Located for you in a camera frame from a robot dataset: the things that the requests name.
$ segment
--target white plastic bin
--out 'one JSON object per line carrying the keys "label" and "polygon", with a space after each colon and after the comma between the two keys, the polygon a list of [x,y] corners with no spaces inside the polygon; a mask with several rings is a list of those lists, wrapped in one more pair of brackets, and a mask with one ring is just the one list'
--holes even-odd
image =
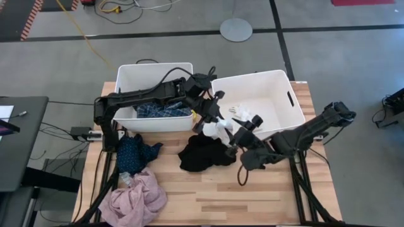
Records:
{"label": "white plastic bin", "polygon": [[[181,67],[193,73],[191,63],[160,63],[160,64],[131,64],[123,65],[118,69],[115,92],[137,91],[155,86],[164,75],[175,67]],[[183,71],[176,70],[170,73],[164,81],[178,78],[188,78]],[[137,119],[133,107],[119,109],[114,120],[133,132],[176,132],[189,131],[193,126],[192,115],[187,117],[163,117],[152,119]]]}
{"label": "white plastic bin", "polygon": [[[213,94],[225,92],[218,101],[225,119],[231,119],[234,114],[229,109],[240,104],[248,108],[252,116],[258,114],[263,119],[261,130],[254,131],[260,139],[305,122],[292,86],[282,70],[216,79],[212,81],[212,90]],[[232,123],[234,132],[237,132],[240,125],[233,120]]]}

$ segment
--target butcher block table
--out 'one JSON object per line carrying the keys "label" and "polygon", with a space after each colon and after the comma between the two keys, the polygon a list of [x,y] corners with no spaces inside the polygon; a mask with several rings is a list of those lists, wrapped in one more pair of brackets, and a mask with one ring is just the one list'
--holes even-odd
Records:
{"label": "butcher block table", "polygon": [[[306,82],[291,82],[300,107],[306,120],[315,117]],[[115,82],[105,82],[102,95],[114,92]],[[226,224],[297,224],[299,216],[292,184],[288,160],[275,165],[266,165],[265,170],[249,172],[245,186],[237,183],[237,171],[241,165],[237,161],[230,166],[213,166],[201,173],[189,173],[179,168],[180,159],[177,154],[184,149],[193,132],[156,132],[142,133],[145,143],[152,145],[163,143],[156,160],[148,164],[154,171],[159,184],[167,193],[168,202],[160,215],[150,225],[226,225]],[[98,156],[102,149],[101,142],[90,144],[83,172],[83,201],[79,218],[90,206],[95,173],[94,198],[98,195],[102,181],[102,173],[106,153],[101,154],[100,164],[96,170]],[[321,143],[314,143],[312,149],[325,155]],[[312,191],[323,206],[336,219],[341,220],[340,208],[334,190],[333,180],[327,164],[311,151],[307,152],[307,168],[309,170]],[[116,155],[113,155],[109,173],[115,166]],[[241,180],[245,177],[242,171]],[[118,187],[126,187],[120,180]],[[307,199],[302,193],[306,219],[310,220]],[[80,191],[72,219],[76,216],[80,205]]]}

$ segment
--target gray floor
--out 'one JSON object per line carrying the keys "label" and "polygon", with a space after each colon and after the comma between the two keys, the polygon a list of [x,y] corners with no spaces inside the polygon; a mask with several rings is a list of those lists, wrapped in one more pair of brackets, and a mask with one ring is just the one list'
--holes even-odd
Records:
{"label": "gray floor", "polygon": [[[254,28],[274,27],[267,0],[236,1],[236,15],[250,21]],[[282,27],[297,28],[404,23],[404,6],[402,1],[396,2],[337,8],[323,0],[277,0],[276,4]],[[112,25],[94,17],[92,10],[80,7],[73,16],[86,34],[94,35],[218,30],[220,23],[231,17],[231,11],[229,0],[183,0],[167,13],[145,11],[144,17],[132,25]],[[78,33],[63,13],[39,13],[30,32],[30,37],[69,35]],[[344,101],[358,113],[356,121],[326,147],[344,220],[402,226],[404,127],[377,129],[371,117],[381,108],[385,95],[404,87],[404,29],[284,36],[295,78],[309,82],[317,113],[334,100]],[[202,73],[216,66],[220,78],[285,70],[275,33],[253,34],[240,44],[219,35],[93,40],[92,44],[116,67],[153,58],[160,62],[191,62],[194,71]],[[88,50],[84,41],[1,43],[0,53],[1,95],[47,95],[51,100],[91,103],[100,94],[104,81],[116,79],[115,72]],[[44,121],[65,129],[91,126],[92,108],[50,103]],[[75,144],[40,134],[32,156],[36,158],[47,150],[44,158],[55,158]],[[29,165],[41,168],[44,158]],[[48,195],[44,193],[40,200]],[[73,205],[67,202],[65,206],[54,204],[46,209],[45,217],[68,221]],[[40,216],[35,223],[55,225]]]}

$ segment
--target pink cloth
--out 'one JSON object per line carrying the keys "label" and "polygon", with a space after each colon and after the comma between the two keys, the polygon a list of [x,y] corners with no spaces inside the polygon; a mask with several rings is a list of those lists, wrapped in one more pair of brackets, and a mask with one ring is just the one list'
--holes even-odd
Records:
{"label": "pink cloth", "polygon": [[98,208],[101,217],[114,227],[143,227],[157,217],[166,203],[163,188],[146,167],[134,175],[128,189],[109,192]]}

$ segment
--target metal disc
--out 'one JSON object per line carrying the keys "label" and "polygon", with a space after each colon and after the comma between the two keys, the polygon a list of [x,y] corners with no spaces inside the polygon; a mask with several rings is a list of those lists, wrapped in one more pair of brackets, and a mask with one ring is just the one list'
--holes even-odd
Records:
{"label": "metal disc", "polygon": [[253,34],[253,28],[246,20],[232,18],[220,25],[220,33],[229,41],[243,42]]}

